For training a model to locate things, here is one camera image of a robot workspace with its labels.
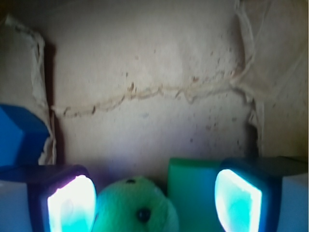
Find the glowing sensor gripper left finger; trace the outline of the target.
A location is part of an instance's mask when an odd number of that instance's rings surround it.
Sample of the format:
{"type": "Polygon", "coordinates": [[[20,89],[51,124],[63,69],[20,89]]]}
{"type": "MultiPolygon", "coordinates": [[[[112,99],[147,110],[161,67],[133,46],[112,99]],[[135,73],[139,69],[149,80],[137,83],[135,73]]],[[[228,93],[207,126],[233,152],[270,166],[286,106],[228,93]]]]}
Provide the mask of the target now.
{"type": "Polygon", "coordinates": [[[89,232],[95,208],[95,185],[82,165],[0,169],[2,232],[89,232]]]}

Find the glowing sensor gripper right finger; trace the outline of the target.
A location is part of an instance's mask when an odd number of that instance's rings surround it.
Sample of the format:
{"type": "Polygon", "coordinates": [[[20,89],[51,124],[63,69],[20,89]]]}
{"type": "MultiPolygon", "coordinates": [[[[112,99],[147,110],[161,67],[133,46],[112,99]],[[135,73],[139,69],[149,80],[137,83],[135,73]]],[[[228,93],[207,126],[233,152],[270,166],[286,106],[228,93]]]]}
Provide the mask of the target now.
{"type": "Polygon", "coordinates": [[[228,158],[214,187],[215,208],[226,232],[307,232],[308,158],[228,158]]]}

